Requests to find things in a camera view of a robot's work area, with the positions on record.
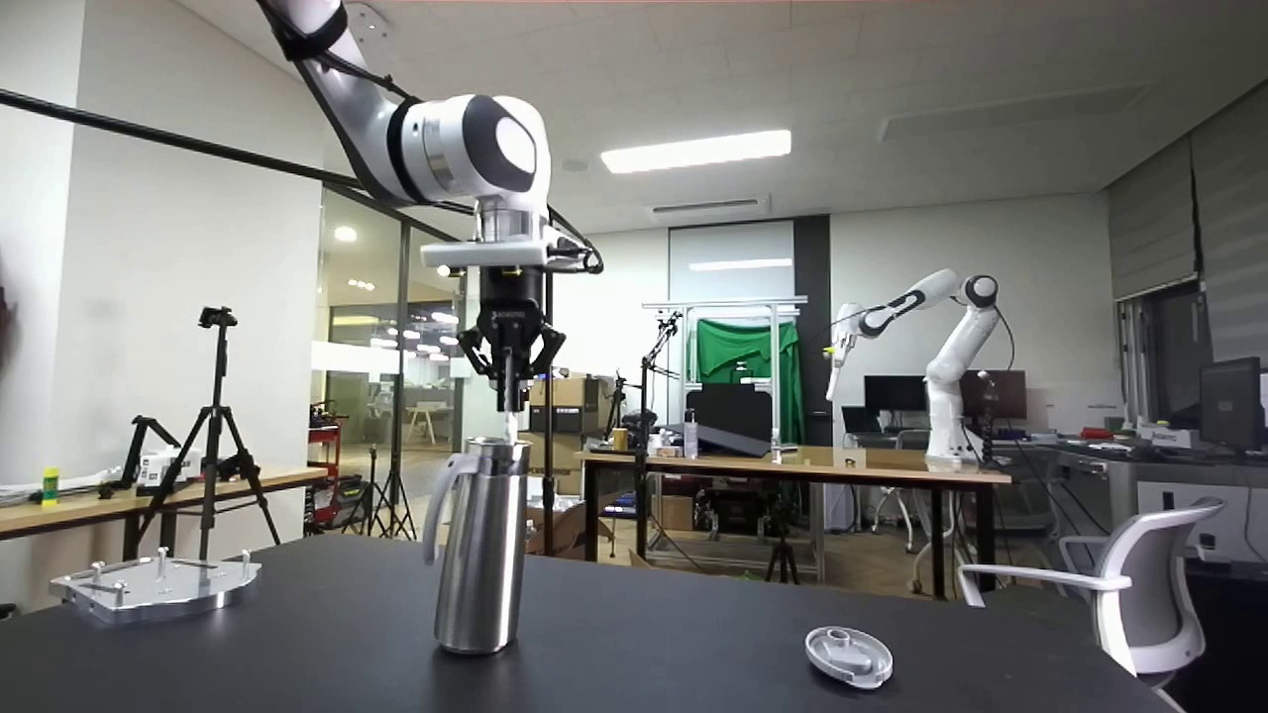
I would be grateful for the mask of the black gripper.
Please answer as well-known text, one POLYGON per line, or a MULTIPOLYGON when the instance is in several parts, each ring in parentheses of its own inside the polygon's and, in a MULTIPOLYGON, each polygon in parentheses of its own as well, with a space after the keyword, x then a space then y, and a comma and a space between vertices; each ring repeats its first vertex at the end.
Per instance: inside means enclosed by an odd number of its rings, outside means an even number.
POLYGON ((484 269, 477 321, 461 332, 467 364, 494 382, 494 410, 525 411, 529 382, 562 350, 562 332, 546 321, 543 269, 484 269))

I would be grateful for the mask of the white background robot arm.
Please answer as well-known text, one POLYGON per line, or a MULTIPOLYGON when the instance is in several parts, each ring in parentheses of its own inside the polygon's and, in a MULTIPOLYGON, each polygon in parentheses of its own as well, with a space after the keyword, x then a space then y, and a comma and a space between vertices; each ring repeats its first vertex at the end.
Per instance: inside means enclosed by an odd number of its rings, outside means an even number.
POLYGON ((936 269, 888 303, 840 305, 834 317, 834 342, 825 350, 825 358, 834 362, 825 397, 836 397, 836 386, 859 336, 883 336, 891 321, 945 303, 959 303, 962 317, 924 370, 924 390, 929 390, 924 465, 932 473, 959 473, 962 465, 974 461, 970 435, 962 430, 959 382, 1000 327, 1000 282, 990 274, 959 278, 957 269, 936 269))

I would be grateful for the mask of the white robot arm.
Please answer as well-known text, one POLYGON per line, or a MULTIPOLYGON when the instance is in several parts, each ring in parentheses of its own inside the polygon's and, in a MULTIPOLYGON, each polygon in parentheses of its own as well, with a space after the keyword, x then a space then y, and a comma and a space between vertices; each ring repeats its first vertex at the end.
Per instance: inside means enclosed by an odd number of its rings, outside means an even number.
POLYGON ((461 350, 490 382, 494 410, 521 411, 529 382, 562 345, 543 308, 553 265, 543 117, 516 94, 418 98, 374 76, 344 0, 257 0, 257 8, 369 195, 399 208, 477 201, 477 238, 427 246, 426 262, 480 274, 480 317, 461 332, 461 350))

